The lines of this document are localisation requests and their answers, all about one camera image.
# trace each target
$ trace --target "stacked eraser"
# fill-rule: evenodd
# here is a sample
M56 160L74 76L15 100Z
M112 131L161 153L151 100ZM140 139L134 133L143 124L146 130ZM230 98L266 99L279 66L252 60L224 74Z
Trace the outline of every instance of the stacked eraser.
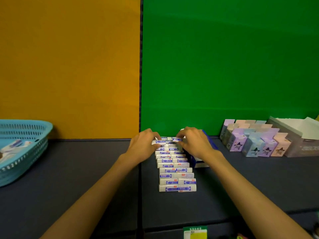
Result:
M177 142L185 138L162 137L154 140L152 144L160 144L155 151L157 168L159 169L159 191L196 191L196 179L193 168L189 167L186 155Z

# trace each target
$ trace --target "basket rim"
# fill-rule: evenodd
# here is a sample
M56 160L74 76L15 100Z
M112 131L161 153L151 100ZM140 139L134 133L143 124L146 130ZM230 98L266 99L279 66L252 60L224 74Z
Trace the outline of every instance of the basket rim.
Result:
M40 124L45 124L46 128L45 130L42 132L42 134L40 136L37 137L38 141L37 142L33 142L31 143L27 148L21 150L20 152L18 152L16 155L14 155L12 158L8 159L7 161L4 161L3 163L0 163L0 169L2 170L3 168L7 167L8 165L14 163L15 161L19 160L21 157L23 157L27 152L29 152L32 148L34 148L35 146L38 145L38 143L40 141L42 141L43 139L46 138L46 136L51 132L51 130L53 129L53 124L47 121L42 121L42 120L19 120L19 119L0 119L0 124L3 124L5 122L19 122L21 123L22 121L30 122L32 121L34 124L33 125L37 125L36 123L38 123L38 125Z

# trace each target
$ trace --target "green backdrop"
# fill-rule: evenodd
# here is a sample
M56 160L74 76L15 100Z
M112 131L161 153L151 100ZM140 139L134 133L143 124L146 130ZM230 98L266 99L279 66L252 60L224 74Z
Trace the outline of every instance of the green backdrop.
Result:
M141 129L316 117L319 0L144 0Z

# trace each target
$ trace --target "yellow panel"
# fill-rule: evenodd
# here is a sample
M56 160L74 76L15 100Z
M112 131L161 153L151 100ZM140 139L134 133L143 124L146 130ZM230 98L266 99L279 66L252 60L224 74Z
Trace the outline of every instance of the yellow panel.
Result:
M131 138L140 0L0 0L0 118L58 138Z

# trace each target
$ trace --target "blue plastic basket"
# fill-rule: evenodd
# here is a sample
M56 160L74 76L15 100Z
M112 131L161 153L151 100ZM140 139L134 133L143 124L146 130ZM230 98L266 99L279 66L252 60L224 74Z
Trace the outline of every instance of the blue plastic basket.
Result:
M21 175L40 157L48 147L47 135L53 125L36 120L0 120L0 148L21 139L32 143L14 157L0 163L0 187Z

